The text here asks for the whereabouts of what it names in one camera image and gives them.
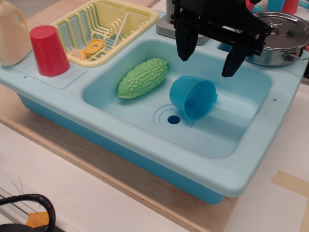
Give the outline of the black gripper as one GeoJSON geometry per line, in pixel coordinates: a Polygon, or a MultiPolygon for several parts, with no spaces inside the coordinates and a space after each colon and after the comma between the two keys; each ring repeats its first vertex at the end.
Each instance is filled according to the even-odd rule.
{"type": "Polygon", "coordinates": [[[226,57],[222,71],[223,77],[232,77],[246,55],[260,55],[265,39],[271,33],[270,26],[255,17],[246,7],[244,0],[196,0],[194,16],[175,7],[171,23],[175,28],[178,56],[187,61],[193,54],[199,35],[223,42],[230,46],[244,44],[244,47],[232,47],[226,57]]]}

